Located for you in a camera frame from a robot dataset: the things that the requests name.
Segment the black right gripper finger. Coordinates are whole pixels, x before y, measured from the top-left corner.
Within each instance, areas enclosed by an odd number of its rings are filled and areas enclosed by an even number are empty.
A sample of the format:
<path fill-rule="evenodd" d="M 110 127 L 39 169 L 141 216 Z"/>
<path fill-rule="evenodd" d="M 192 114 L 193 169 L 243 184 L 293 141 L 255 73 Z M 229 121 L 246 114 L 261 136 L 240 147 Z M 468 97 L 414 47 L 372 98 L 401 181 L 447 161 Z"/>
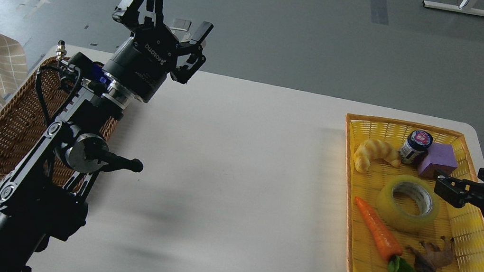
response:
<path fill-rule="evenodd" d="M 435 193 L 455 208 L 467 203 L 478 204 L 484 198 L 484 185 L 444 178 L 436 178 Z"/>
<path fill-rule="evenodd" d="M 439 168 L 435 169 L 434 178 L 435 178 L 436 181 L 441 181 L 441 182 L 445 182 L 447 184 L 453 184 L 453 185 L 464 186 L 464 187 L 465 186 L 477 186 L 477 184 L 478 184 L 478 182 L 476 182 L 476 181 L 452 177 Z"/>

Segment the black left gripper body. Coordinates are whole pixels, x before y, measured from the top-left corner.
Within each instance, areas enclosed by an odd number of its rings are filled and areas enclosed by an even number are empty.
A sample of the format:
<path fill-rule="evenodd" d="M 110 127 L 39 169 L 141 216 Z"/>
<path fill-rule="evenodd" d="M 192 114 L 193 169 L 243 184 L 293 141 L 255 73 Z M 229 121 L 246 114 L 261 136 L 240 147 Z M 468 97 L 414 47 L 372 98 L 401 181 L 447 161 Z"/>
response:
<path fill-rule="evenodd" d="M 169 31 L 137 29 L 103 67 L 105 73 L 144 103 L 175 69 L 179 41 Z"/>

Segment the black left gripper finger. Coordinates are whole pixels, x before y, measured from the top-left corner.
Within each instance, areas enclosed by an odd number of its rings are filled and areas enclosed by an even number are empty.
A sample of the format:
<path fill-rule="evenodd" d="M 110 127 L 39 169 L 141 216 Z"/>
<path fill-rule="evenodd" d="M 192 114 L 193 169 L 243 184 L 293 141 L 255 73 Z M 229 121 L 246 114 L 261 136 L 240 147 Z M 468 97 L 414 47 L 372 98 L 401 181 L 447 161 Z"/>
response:
<path fill-rule="evenodd" d="M 203 54 L 203 42 L 209 33 L 214 29 L 214 25 L 210 22 L 203 21 L 199 27 L 193 32 L 188 41 L 180 42 L 177 47 L 177 57 L 188 56 L 181 66 L 170 71 L 172 80 L 186 84 L 189 79 L 205 64 L 206 57 Z"/>
<path fill-rule="evenodd" d="M 134 36 L 171 42 L 173 34 L 163 16 L 163 0 L 121 0 L 112 13 Z"/>

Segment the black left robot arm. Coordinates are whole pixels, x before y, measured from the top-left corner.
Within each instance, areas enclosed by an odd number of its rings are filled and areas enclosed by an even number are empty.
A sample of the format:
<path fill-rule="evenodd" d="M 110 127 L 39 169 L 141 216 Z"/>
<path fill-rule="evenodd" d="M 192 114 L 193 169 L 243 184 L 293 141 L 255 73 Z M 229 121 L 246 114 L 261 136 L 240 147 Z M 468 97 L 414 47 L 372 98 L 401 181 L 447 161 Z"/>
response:
<path fill-rule="evenodd" d="M 0 272 L 31 272 L 30 257 L 49 239 L 66 241 L 85 225 L 87 197 L 100 172 L 141 172 L 143 163 L 112 153 L 99 130 L 120 120 L 131 100 L 148 102 L 167 77 L 186 84 L 205 63 L 202 22 L 180 41 L 164 22 L 164 0 L 121 0 L 114 21 L 130 31 L 103 66 L 83 55 L 40 66 L 36 95 L 45 131 L 0 181 Z"/>

